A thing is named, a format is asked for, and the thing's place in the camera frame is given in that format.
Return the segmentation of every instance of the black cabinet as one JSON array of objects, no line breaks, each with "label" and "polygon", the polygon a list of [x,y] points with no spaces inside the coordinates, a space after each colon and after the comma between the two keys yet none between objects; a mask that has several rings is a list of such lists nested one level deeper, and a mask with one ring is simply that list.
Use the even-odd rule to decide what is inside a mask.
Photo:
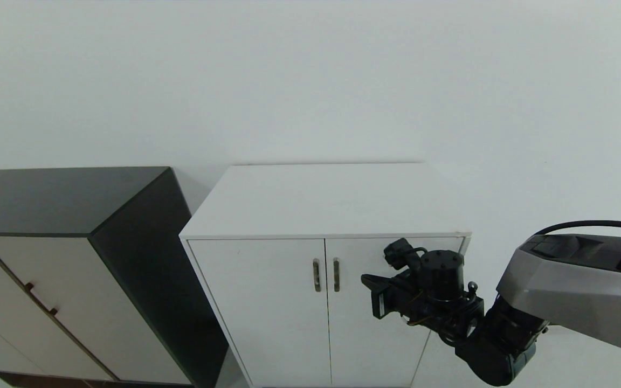
[{"label": "black cabinet", "polygon": [[168,167],[0,170],[0,370],[214,386],[227,342],[189,218]]}]

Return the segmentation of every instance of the floor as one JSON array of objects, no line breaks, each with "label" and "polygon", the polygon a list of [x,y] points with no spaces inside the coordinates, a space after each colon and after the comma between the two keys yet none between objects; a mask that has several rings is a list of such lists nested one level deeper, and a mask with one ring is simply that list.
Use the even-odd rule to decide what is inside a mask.
[{"label": "floor", "polygon": [[[563,388],[593,386],[612,388],[621,386],[621,349],[581,336],[567,329],[552,328],[539,341],[539,350],[532,362],[510,388]],[[89,382],[59,379],[56,385],[30,385],[32,376],[10,381],[0,379],[0,388],[144,388],[146,385]],[[419,368],[412,388],[488,388],[458,359],[451,348],[441,341],[429,343],[424,363]],[[249,388],[231,351],[227,352],[216,388]]]},{"label": "floor", "polygon": [[[114,383],[69,378],[49,378],[0,372],[0,388],[174,388],[175,385]],[[249,388],[241,369],[229,350],[224,359],[215,388]]]}]

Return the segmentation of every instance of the cabinet handle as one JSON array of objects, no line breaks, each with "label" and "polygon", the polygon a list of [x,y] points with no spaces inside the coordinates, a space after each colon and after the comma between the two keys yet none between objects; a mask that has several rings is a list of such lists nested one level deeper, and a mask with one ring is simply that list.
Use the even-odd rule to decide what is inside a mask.
[{"label": "cabinet handle", "polygon": [[320,261],[313,259],[313,284],[315,284],[315,292],[320,292]]},{"label": "cabinet handle", "polygon": [[48,312],[49,314],[52,314],[52,316],[56,315],[56,314],[59,312],[59,310],[57,310],[56,308],[52,308],[52,309],[50,309],[49,307],[47,307],[47,304],[42,303],[42,301],[40,300],[40,298],[39,298],[39,297],[37,297],[37,295],[35,295],[35,294],[32,292],[33,287],[35,287],[35,285],[33,285],[31,282],[27,282],[27,283],[25,283],[25,290],[27,290],[27,293],[29,293],[29,294],[30,294],[30,296],[31,296],[33,299],[35,299],[35,301],[36,301],[38,304],[40,304],[42,307],[44,307],[44,308],[45,308],[45,310],[47,310],[47,312]]},{"label": "cabinet handle", "polygon": [[332,265],[335,267],[335,292],[340,292],[340,259],[335,258]]}]

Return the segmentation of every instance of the cabinet top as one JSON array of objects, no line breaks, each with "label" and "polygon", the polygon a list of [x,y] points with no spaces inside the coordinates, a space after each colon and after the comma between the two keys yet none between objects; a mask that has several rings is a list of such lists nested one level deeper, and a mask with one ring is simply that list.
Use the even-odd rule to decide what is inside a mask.
[{"label": "cabinet top", "polygon": [[89,235],[167,170],[0,170],[0,235]]},{"label": "cabinet top", "polygon": [[180,236],[469,236],[455,189],[425,164],[237,165]]}]

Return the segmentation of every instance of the robotic arm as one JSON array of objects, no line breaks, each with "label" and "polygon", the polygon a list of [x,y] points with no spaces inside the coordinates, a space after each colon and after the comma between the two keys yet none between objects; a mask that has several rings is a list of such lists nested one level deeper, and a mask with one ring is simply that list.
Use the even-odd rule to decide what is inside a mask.
[{"label": "robotic arm", "polygon": [[519,246],[484,314],[478,286],[463,285],[464,258],[453,251],[413,248],[399,239],[384,249],[393,278],[362,275],[372,312],[392,311],[438,333],[481,380],[509,385],[535,354],[549,322],[621,347],[621,238],[547,235],[576,226],[619,226],[580,221],[546,228]]}]

